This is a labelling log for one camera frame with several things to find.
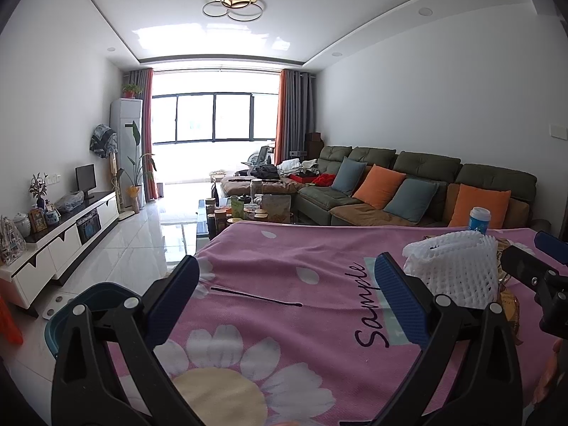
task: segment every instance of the tv stand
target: tv stand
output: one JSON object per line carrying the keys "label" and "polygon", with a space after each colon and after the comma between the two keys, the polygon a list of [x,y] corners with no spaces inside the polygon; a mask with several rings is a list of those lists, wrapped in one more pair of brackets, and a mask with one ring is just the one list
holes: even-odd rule
{"label": "tv stand", "polygon": [[[81,243],[77,220],[96,210],[101,230]],[[29,315],[37,316],[33,301],[50,281],[59,285],[75,271],[118,222],[115,192],[93,192],[74,210],[62,213],[58,224],[26,237],[26,251],[10,266],[0,266],[0,295]]]}

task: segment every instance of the tiled floor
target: tiled floor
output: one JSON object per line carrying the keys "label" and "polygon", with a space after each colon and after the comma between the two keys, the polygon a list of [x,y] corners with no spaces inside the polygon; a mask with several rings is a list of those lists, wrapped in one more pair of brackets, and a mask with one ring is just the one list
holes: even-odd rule
{"label": "tiled floor", "polygon": [[[99,282],[119,283],[143,294],[186,255],[208,240],[196,242],[197,205],[211,193],[210,183],[170,185],[164,198],[149,203],[118,225],[97,245],[63,287],[48,285],[35,301],[41,315],[59,290],[77,295]],[[24,336],[13,346],[0,336],[0,355],[12,379],[35,411],[51,424],[50,396],[55,360],[44,340],[46,320],[12,310]]]}

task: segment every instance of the window frame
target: window frame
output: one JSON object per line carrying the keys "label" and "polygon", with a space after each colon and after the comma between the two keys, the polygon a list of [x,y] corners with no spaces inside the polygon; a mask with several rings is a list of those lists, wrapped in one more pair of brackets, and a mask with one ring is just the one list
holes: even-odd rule
{"label": "window frame", "polygon": [[[175,94],[161,94],[152,96],[152,99],[162,98],[175,98],[175,141],[153,142],[154,146],[168,145],[168,144],[186,144],[189,142],[253,142],[253,141],[273,141],[275,138],[255,138],[255,95],[262,96],[278,96],[276,93],[243,93],[243,92],[228,92],[228,91],[215,91],[215,92],[199,92],[199,93],[175,93]],[[194,139],[194,140],[178,140],[178,105],[181,96],[213,96],[213,107],[211,111],[212,120],[212,136],[211,139]],[[249,96],[249,137],[248,138],[215,138],[215,121],[217,119],[217,96]]]}

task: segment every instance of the screw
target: screw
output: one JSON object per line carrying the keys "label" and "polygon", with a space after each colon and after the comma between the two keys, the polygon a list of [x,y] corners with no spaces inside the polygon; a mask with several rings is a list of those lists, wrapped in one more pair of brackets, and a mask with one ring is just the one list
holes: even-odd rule
{"label": "screw", "polygon": [[503,308],[498,303],[491,303],[489,305],[489,310],[494,314],[500,314],[503,311]]}
{"label": "screw", "polygon": [[438,306],[448,307],[452,303],[452,300],[446,295],[440,295],[436,297],[436,303]]}
{"label": "screw", "polygon": [[125,302],[124,302],[124,307],[126,307],[126,309],[134,309],[136,306],[138,306],[138,298],[137,297],[129,297]]}
{"label": "screw", "polygon": [[78,304],[73,308],[73,313],[75,315],[81,315],[84,312],[84,306],[82,304]]}

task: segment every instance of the orange pillow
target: orange pillow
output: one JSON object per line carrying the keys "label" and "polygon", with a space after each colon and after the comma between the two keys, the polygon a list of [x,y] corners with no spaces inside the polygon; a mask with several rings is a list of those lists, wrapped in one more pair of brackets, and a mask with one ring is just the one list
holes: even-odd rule
{"label": "orange pillow", "polygon": [[455,202],[454,214],[448,227],[461,227],[469,224],[469,212],[473,207],[487,208],[491,211],[490,229],[503,227],[510,191],[488,191],[477,187],[459,185],[458,199]]}
{"label": "orange pillow", "polygon": [[353,197],[373,208],[383,209],[393,199],[405,177],[404,173],[374,165]]}

